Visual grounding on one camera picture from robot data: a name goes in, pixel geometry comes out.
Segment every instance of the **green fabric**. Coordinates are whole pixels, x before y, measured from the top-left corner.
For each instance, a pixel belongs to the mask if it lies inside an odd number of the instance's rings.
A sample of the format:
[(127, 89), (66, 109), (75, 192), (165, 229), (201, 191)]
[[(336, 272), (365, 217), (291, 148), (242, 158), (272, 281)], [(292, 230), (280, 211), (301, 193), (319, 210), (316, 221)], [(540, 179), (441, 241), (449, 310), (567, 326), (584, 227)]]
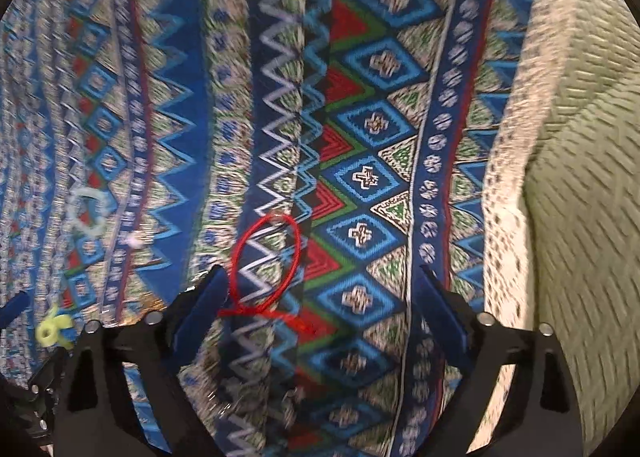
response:
[(640, 33), (580, 0), (565, 75), (527, 170), (538, 318), (574, 376), (586, 452), (640, 385)]

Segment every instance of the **screw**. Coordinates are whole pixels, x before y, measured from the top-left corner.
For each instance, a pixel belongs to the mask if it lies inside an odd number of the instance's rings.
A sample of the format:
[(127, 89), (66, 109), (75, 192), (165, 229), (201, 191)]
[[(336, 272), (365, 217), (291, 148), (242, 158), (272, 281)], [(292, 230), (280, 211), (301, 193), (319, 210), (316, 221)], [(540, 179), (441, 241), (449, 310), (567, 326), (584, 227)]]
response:
[(160, 311), (151, 311), (145, 316), (147, 325), (156, 325), (160, 322), (162, 322), (162, 313)]
[(480, 322), (480, 324), (484, 325), (485, 327), (491, 327), (492, 325), (495, 325), (494, 315), (486, 311), (478, 313), (478, 316), (476, 316), (476, 318), (478, 319), (478, 322)]
[(102, 324), (97, 320), (89, 320), (86, 324), (84, 324), (84, 331), (88, 334), (95, 333)]
[(538, 330), (542, 333), (542, 336), (554, 335), (554, 328), (551, 327), (548, 323), (541, 323), (538, 327)]

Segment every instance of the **red string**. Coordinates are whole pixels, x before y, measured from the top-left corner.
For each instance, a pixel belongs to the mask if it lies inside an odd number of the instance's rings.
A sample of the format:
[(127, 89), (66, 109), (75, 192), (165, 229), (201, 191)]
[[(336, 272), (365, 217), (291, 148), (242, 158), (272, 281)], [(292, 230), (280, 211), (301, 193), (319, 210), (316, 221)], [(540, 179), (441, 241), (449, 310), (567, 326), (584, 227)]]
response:
[[(282, 283), (276, 288), (276, 290), (268, 297), (264, 302), (258, 304), (257, 306), (249, 306), (243, 305), (241, 303), (242, 297), (240, 296), (240, 292), (238, 290), (238, 266), (240, 264), (240, 256), (242, 254), (242, 249), (244, 245), (247, 243), (249, 238), (256, 233), (260, 228), (262, 228), (265, 224), (272, 222), (274, 220), (282, 220), (291, 226), (293, 230), (293, 238), (294, 238), (294, 250), (293, 250), (293, 260), (291, 261), (291, 266), (289, 268), (289, 272), (287, 276), (284, 278)], [(298, 265), (300, 264), (300, 253), (302, 251), (302, 239), (300, 236), (300, 226), (295, 221), (295, 219), (291, 215), (276, 215), (276, 214), (267, 214), (264, 217), (261, 217), (251, 226), (247, 231), (244, 232), (238, 244), (233, 250), (231, 255), (231, 270), (229, 272), (229, 296), (234, 303), (234, 308), (232, 309), (223, 309), (220, 311), (220, 316), (262, 316), (264, 318), (274, 319), (274, 320), (283, 320), (287, 325), (296, 331), (305, 331), (307, 333), (315, 333), (316, 329), (309, 325), (307, 322), (304, 322), (302, 318), (290, 314), (283, 311), (270, 310), (270, 307), (274, 305), (279, 299), (281, 299), (282, 295), (287, 291), (291, 280), (293, 280), (293, 276), (296, 274), (296, 270)]]

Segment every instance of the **patterned fabric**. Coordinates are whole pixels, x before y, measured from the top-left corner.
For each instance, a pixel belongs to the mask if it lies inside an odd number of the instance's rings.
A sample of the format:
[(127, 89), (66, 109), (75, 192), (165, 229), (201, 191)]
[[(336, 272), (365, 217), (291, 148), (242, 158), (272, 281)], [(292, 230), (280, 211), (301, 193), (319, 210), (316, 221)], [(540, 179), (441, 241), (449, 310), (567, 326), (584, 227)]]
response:
[[(1, 340), (24, 381), (57, 305), (132, 323), (267, 212), (305, 247), (278, 308), (217, 321), (184, 388), (229, 455), (399, 456), (460, 377), (412, 307), (427, 264), (484, 307), (482, 186), (532, 0), (14, 0), (2, 19)], [(239, 271), (271, 293), (291, 239)], [(164, 447), (135, 368), (149, 440)]]

